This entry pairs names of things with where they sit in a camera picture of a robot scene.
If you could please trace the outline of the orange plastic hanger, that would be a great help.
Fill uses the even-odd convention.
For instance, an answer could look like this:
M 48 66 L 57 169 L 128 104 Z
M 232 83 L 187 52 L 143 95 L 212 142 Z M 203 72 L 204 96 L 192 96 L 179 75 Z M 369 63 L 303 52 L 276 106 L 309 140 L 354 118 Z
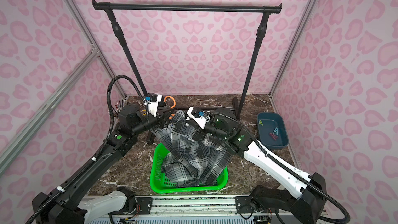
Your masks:
M 173 117 L 175 116 L 175 114 L 174 114 L 174 108 L 176 107 L 176 100 L 172 97 L 172 96 L 170 96 L 170 95 L 168 95 L 168 96 L 165 96 L 164 97 L 164 100 L 163 100 L 166 104 L 169 104 L 169 107 L 170 107 L 170 109 L 171 109 L 171 114 L 170 114 L 170 116 L 169 116 L 169 120 L 171 120 L 171 119 L 173 119 Z

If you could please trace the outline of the black white plaid shirt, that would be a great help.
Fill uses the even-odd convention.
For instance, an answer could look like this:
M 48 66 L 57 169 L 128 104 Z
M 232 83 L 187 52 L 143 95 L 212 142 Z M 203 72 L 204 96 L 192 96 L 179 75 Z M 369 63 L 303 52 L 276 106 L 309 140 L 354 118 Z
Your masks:
M 227 167 L 232 155 L 224 140 L 218 138 L 218 146 L 186 146 L 186 119 L 183 111 L 177 111 L 164 128 L 151 129 L 152 133 L 170 152 L 163 160 L 161 172 L 177 187 L 214 186 Z

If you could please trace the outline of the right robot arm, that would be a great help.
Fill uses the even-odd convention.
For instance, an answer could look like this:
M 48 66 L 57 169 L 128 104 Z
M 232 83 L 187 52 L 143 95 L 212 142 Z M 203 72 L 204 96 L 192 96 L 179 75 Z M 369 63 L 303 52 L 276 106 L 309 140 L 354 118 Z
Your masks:
M 198 107 L 190 107 L 187 114 L 204 133 L 222 139 L 231 154 L 255 164 L 284 187 L 278 190 L 257 186 L 250 194 L 255 211 L 284 210 L 303 224 L 315 224 L 318 220 L 332 224 L 350 222 L 346 208 L 327 194 L 323 176 L 309 175 L 275 155 L 234 116 Z

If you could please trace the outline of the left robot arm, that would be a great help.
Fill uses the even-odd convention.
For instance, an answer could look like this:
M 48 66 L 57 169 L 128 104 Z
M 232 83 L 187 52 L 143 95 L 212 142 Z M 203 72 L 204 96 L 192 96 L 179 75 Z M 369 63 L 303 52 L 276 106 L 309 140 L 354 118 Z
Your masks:
M 135 194 L 124 187 L 104 197 L 99 203 L 84 205 L 81 202 L 98 179 L 137 143 L 141 133 L 165 124 L 171 113 L 170 110 L 158 111 L 162 96 L 149 93 L 140 97 L 146 112 L 142 113 L 139 105 L 128 104 L 118 113 L 119 122 L 116 127 L 110 98 L 113 85 L 120 79 L 126 79 L 135 85 L 134 81 L 125 75 L 118 75 L 110 81 L 106 93 L 110 126 L 102 145 L 60 186 L 49 194 L 40 193 L 33 199 L 34 213 L 27 220 L 28 224 L 88 224 L 108 212 L 135 210 Z

